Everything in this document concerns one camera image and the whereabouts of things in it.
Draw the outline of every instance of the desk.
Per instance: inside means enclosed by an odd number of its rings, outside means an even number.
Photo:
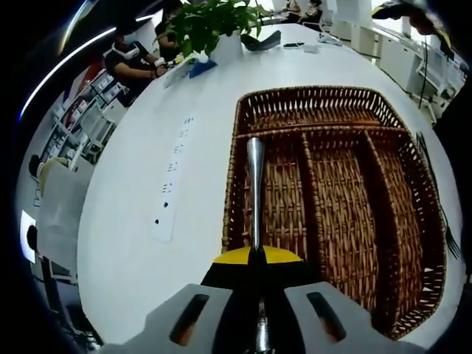
[[[282,42],[317,43],[297,24],[264,26]],[[123,343],[146,315],[188,283],[200,283],[221,252],[229,151],[237,100],[286,86],[363,86],[382,93],[414,134],[422,131],[453,236],[462,228],[454,175],[439,139],[415,104],[386,74],[351,49],[320,44],[320,53],[281,47],[241,59],[164,89],[154,80],[129,108],[95,168],[80,221],[77,252],[83,309],[105,342]],[[169,243],[153,238],[164,173],[183,119],[195,117],[185,150]],[[429,347],[452,320],[464,265],[448,256],[445,293],[437,312],[404,337]]]

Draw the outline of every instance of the wicker basket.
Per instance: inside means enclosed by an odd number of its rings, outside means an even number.
[[[376,91],[341,86],[301,86],[256,91],[239,100],[235,135],[314,125],[373,125],[404,128]]]
[[[330,126],[235,136],[223,251],[251,244],[253,136],[265,144],[263,243],[306,259],[392,339],[427,319],[443,291],[443,225],[408,132]]]

